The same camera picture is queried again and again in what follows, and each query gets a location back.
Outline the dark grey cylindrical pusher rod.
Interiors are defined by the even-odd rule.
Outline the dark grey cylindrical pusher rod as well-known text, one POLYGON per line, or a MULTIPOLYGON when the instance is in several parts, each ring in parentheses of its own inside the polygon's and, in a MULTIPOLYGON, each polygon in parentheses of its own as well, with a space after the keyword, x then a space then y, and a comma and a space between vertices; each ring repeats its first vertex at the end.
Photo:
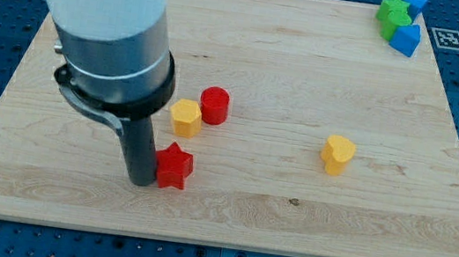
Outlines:
POLYGON ((152 119, 121 119, 119 136, 130 181, 135 186, 149 186, 156 178, 157 159, 152 119))

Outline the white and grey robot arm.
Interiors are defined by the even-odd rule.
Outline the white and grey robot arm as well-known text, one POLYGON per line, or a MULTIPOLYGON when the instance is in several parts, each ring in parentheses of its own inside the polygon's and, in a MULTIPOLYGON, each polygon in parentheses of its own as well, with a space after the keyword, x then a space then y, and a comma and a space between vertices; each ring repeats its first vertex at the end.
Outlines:
POLYGON ((131 182, 149 186, 158 164, 152 116, 175 85, 167 0, 46 1, 65 61, 55 72, 60 93, 116 133, 131 182))

